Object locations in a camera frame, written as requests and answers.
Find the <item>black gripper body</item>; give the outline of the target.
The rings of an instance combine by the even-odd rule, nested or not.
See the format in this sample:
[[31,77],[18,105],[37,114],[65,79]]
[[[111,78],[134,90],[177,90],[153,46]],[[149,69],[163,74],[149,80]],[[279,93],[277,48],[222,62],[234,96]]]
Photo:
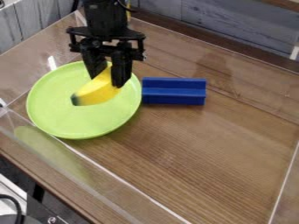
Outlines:
[[114,36],[97,36],[91,33],[87,26],[70,27],[70,50],[81,52],[82,45],[86,44],[91,49],[99,49],[106,56],[111,56],[115,51],[129,53],[131,60],[146,60],[145,40],[146,35],[129,28],[121,30]]

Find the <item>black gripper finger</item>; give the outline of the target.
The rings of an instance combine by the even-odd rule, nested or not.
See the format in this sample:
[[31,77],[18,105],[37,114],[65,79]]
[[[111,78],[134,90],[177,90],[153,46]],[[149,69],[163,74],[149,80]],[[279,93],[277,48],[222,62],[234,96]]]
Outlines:
[[81,48],[82,58],[89,70],[90,78],[94,79],[109,67],[106,55],[98,48]]
[[127,81],[131,79],[133,73],[133,60],[129,55],[117,51],[113,53],[113,67],[111,67],[111,79],[113,86],[117,88],[122,88]]

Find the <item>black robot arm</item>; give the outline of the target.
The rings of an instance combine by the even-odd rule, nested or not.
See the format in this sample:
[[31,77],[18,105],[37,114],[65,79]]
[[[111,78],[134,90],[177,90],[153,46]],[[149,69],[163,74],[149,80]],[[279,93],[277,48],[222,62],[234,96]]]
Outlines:
[[83,0],[87,25],[70,27],[70,50],[81,53],[89,75],[95,79],[111,66],[113,86],[131,78],[134,61],[146,60],[146,35],[129,28],[127,0]]

